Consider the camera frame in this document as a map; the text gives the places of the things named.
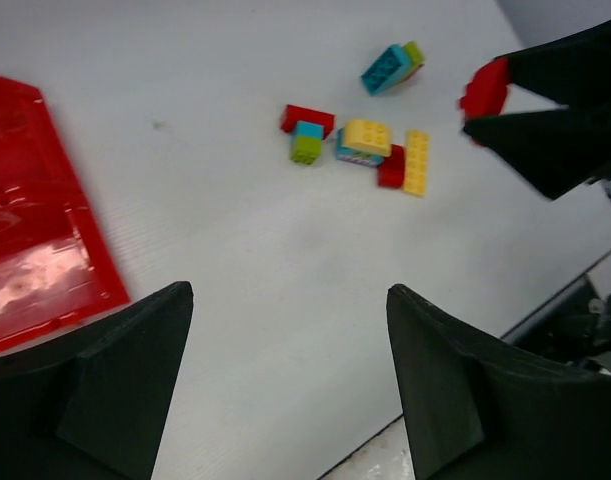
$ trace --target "blue lego brick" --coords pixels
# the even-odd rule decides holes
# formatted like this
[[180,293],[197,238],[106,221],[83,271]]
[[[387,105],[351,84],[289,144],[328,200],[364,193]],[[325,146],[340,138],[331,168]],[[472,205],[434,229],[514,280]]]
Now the blue lego brick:
[[304,122],[300,120],[296,122],[296,127],[292,131],[292,135],[297,137],[311,137],[323,139],[323,126],[316,123]]
[[337,132],[335,155],[338,160],[342,160],[343,162],[356,163],[367,167],[378,167],[385,160],[380,155],[373,155],[371,153],[354,150],[353,148],[344,147],[342,128]]
[[361,81],[370,95],[376,95],[396,85],[411,69],[412,61],[400,45],[391,45],[378,57]]

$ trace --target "red container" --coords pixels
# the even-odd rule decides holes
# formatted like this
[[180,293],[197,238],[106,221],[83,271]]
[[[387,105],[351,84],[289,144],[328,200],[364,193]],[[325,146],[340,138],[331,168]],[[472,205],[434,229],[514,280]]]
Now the red container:
[[0,77],[0,352],[128,301],[41,92]]

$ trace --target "yellow lego brick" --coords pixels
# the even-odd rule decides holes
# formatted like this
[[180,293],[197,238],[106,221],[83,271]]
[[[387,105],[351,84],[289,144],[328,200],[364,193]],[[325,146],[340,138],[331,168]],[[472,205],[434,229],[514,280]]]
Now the yellow lego brick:
[[405,138],[405,180],[403,191],[419,197],[425,196],[427,175],[427,150],[429,135],[419,130],[410,130]]
[[343,129],[343,146],[372,155],[389,157],[392,154],[389,127],[363,118],[349,120]]

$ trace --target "white table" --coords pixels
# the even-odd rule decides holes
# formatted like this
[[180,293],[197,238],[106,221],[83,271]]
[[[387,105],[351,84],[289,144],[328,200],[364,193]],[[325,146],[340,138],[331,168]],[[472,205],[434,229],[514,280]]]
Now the white table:
[[[414,85],[367,96],[409,39]],[[389,286],[500,335],[611,248],[600,187],[548,203],[458,133],[517,48],[492,0],[0,2],[0,73],[43,88],[133,296],[194,286],[155,479],[314,479],[400,412]],[[292,164],[288,102],[429,132],[427,197]]]

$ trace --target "lime green block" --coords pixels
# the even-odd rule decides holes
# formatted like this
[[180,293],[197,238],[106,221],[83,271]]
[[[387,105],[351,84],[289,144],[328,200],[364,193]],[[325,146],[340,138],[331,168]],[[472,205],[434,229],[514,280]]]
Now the lime green block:
[[409,58],[412,60],[412,65],[422,65],[425,63],[425,55],[420,51],[416,42],[406,43],[403,47],[403,50],[409,55]]
[[290,158],[296,163],[311,165],[320,156],[323,141],[319,138],[296,135],[292,137]]

